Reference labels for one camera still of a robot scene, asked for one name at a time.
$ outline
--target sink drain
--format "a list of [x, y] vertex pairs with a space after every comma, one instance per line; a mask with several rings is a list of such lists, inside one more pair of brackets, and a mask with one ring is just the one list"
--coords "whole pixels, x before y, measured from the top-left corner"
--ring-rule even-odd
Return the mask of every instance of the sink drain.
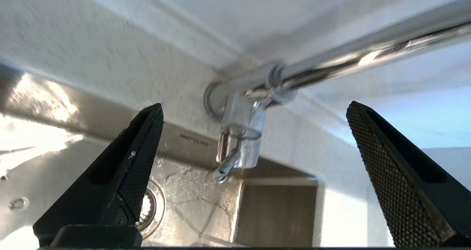
[[136, 222], [136, 228], [141, 232], [142, 238], [149, 237], [160, 225], [165, 211], [165, 199], [160, 187], [150, 180], [142, 200], [141, 214]]

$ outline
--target faucet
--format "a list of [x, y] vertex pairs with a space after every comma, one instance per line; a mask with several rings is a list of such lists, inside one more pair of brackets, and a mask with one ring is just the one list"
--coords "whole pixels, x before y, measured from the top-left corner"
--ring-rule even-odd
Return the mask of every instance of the faucet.
[[363, 40], [366, 44], [362, 49], [356, 49], [356, 43], [345, 44], [291, 66], [269, 62], [249, 74], [209, 84], [203, 96], [205, 110], [222, 124], [216, 155], [221, 165], [214, 172], [216, 181], [223, 183], [232, 168], [257, 165], [266, 109], [292, 101], [298, 89], [470, 35], [471, 22], [467, 22], [408, 40], [375, 42], [371, 37], [372, 41]]

